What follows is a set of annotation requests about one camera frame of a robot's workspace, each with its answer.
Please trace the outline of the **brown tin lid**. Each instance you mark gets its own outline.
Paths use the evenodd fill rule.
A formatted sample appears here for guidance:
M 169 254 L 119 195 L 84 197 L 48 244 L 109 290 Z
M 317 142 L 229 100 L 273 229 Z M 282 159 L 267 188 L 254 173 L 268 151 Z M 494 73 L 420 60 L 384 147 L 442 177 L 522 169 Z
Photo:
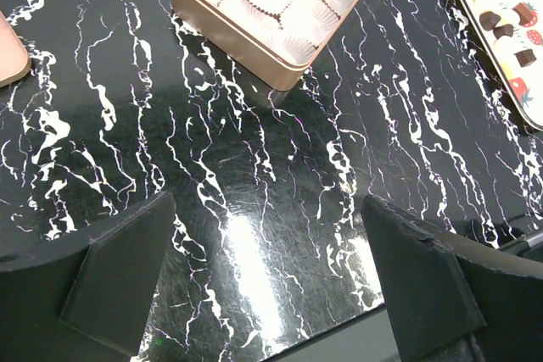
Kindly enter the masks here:
M 1 14 L 0 31 L 0 81 L 1 87 L 4 87 L 22 79 L 29 73 L 31 59 L 25 46 L 3 14 Z

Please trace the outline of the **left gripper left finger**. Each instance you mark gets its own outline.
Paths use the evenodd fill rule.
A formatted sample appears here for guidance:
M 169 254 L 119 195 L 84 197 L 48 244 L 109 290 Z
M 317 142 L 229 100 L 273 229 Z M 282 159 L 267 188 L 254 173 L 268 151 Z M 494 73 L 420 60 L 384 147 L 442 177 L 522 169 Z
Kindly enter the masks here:
M 58 239 L 1 253 L 3 361 L 128 361 L 139 352 L 176 201 L 160 192 Z

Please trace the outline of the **white paper cup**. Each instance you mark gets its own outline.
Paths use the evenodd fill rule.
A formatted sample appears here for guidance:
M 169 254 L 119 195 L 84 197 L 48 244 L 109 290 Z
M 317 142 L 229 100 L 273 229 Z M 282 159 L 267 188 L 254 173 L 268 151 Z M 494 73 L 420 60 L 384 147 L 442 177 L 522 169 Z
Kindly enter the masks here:
M 339 17 L 322 0 L 293 0 L 280 14 L 281 27 L 319 47 L 333 32 Z

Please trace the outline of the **dark square chocolate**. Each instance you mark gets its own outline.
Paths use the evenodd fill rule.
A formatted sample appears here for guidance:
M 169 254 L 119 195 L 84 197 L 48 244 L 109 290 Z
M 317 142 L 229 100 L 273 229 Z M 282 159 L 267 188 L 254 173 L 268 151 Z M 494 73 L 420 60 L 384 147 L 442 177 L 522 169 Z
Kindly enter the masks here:
M 518 51 L 514 54 L 514 56 L 517 59 L 519 66 L 522 68 L 530 66 L 537 60 L 532 49 Z

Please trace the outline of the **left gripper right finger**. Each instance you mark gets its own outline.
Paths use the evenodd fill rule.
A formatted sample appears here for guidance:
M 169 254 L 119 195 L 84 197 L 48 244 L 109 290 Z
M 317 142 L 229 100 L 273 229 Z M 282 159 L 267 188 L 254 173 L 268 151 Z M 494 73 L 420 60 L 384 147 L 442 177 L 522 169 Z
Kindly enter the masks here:
M 542 234 L 495 249 L 368 195 L 361 216 L 404 361 L 540 361 Z

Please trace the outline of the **strawberry pattern tray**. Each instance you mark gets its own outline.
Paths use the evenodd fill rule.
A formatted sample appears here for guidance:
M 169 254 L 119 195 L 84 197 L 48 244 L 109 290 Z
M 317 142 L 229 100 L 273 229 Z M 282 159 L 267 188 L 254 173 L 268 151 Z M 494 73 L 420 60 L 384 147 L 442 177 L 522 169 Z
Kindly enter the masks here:
M 522 118 L 542 129 L 542 0 L 460 0 Z M 520 67 L 514 54 L 532 49 Z

